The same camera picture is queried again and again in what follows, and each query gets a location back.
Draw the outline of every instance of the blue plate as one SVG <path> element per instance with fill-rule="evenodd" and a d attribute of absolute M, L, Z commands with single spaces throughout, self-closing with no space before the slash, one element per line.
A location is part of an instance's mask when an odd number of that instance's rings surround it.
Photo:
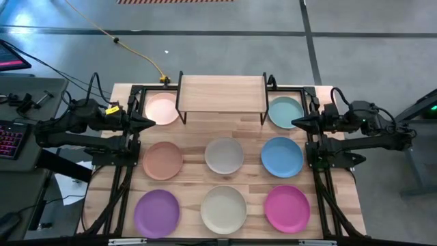
<path fill-rule="evenodd" d="M 303 108 L 300 103 L 288 96 L 274 99 L 268 107 L 268 117 L 281 128 L 294 128 L 296 126 L 292 124 L 292 120 L 303 117 Z"/>
<path fill-rule="evenodd" d="M 264 144 L 261 160 L 271 174 L 289 178 L 302 169 L 303 153 L 293 140 L 287 137 L 274 137 Z"/>

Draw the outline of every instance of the concrete floor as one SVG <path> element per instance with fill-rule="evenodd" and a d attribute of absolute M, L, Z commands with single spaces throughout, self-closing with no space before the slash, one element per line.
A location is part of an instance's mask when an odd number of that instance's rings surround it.
<path fill-rule="evenodd" d="M 115 0 L 93 0 L 86 4 L 80 0 L 71 2 L 105 29 L 305 30 L 299 0 L 155 5 L 117 5 Z M 432 0 L 306 0 L 306 4 L 312 31 L 437 32 L 434 14 L 437 2 Z M 0 24 L 91 28 L 62 0 L 9 0 L 0 14 Z M 0 38 L 59 70 L 85 82 L 92 72 L 99 72 L 104 90 L 111 91 L 114 83 L 158 80 L 157 71 L 149 63 L 115 46 L 105 36 L 8 30 L 0 33 Z M 309 48 L 303 36 L 129 35 L 120 38 L 151 57 L 173 79 L 178 77 L 180 70 L 186 74 L 267 72 L 274 74 L 282 84 L 315 83 L 314 61 L 311 66 Z M 340 87 L 349 100 L 375 102 L 397 115 L 437 87 L 437 38 L 314 38 L 313 43 L 322 84 Z M 32 65 L 32 69 L 20 72 L 58 77 L 48 68 L 34 62 Z M 73 85 L 68 89 L 74 98 L 85 95 Z M 355 174 L 368 235 L 437 244 L 437 195 L 408 200 L 399 196 L 401 190 L 414 186 L 404 154 L 385 150 L 361 153 L 367 161 L 356 168 Z M 78 215 L 78 207 L 71 208 L 70 213 Z M 62 227 L 60 224 L 55 223 L 55 227 Z M 45 234 L 71 234 L 74 226 L 67 225 Z"/>

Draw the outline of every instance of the yellow cable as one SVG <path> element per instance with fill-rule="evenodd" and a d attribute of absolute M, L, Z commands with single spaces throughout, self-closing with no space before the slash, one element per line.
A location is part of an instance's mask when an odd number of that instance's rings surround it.
<path fill-rule="evenodd" d="M 66 0 L 66 3 L 74 10 L 76 11 L 78 14 L 80 14 L 89 24 L 93 25 L 96 29 L 99 29 L 102 33 L 106 34 L 107 36 L 111 37 L 113 40 L 116 39 L 117 37 L 112 36 L 111 34 L 107 33 L 105 30 L 103 30 L 102 28 L 100 28 L 99 26 L 97 26 L 97 24 L 95 24 L 94 22 L 92 22 L 92 20 L 88 19 L 88 17 L 86 17 L 84 14 L 82 14 L 80 11 L 78 11 L 68 0 Z M 120 44 L 122 47 L 124 47 L 125 49 L 127 49 L 128 51 L 134 53 L 135 55 L 139 55 L 140 57 L 148 60 L 158 71 L 159 73 L 161 73 L 161 78 L 160 80 L 163 80 L 166 75 L 162 72 L 162 70 L 158 67 L 158 65 L 156 65 L 156 63 L 154 61 L 152 61 L 149 57 L 146 57 L 145 55 L 141 54 L 140 52 L 131 49 L 129 46 L 125 45 L 124 43 L 122 43 L 121 41 L 117 41 L 117 44 Z"/>

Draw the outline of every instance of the yellow label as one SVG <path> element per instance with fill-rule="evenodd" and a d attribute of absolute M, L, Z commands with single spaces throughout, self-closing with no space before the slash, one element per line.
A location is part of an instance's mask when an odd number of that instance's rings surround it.
<path fill-rule="evenodd" d="M 111 107 L 110 109 L 107 109 L 105 112 L 107 113 L 107 114 L 112 114 L 112 113 L 115 113 L 115 112 L 117 112 L 117 111 L 119 111 L 120 109 L 118 108 L 118 106 L 115 106 L 115 107 Z"/>

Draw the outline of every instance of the keyboard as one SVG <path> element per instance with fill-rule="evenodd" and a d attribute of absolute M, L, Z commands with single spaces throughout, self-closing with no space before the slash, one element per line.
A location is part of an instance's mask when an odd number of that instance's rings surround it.
<path fill-rule="evenodd" d="M 0 159 L 16 160 L 29 131 L 28 124 L 0 120 Z"/>

